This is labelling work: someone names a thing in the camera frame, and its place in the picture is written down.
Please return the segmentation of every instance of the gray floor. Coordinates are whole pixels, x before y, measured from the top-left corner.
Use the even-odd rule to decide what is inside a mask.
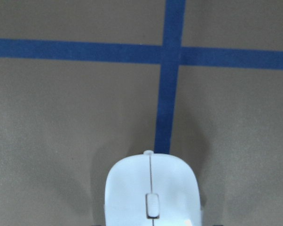
[[[0,38],[162,43],[165,1],[1,1]],[[283,50],[283,1],[187,0],[183,46]],[[0,58],[0,226],[104,225],[118,160],[154,146],[159,65]],[[283,226],[283,71],[181,66],[171,154],[204,226]]]

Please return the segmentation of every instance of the blue tape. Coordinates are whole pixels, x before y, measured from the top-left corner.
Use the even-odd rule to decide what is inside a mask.
[[[0,57],[159,64],[161,46],[0,39]]]
[[[185,0],[167,0],[160,68],[155,153],[169,153],[173,125]]]
[[[180,64],[283,70],[283,51],[182,47]]]

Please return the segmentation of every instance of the white mouse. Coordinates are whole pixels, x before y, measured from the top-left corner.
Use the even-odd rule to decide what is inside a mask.
[[[147,150],[118,161],[105,187],[106,226],[201,226],[192,169],[178,157]]]

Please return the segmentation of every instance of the scroll wheel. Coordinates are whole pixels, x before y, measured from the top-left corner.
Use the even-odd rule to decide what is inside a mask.
[[[146,194],[147,204],[147,218],[159,218],[159,199],[158,194],[148,193]]]

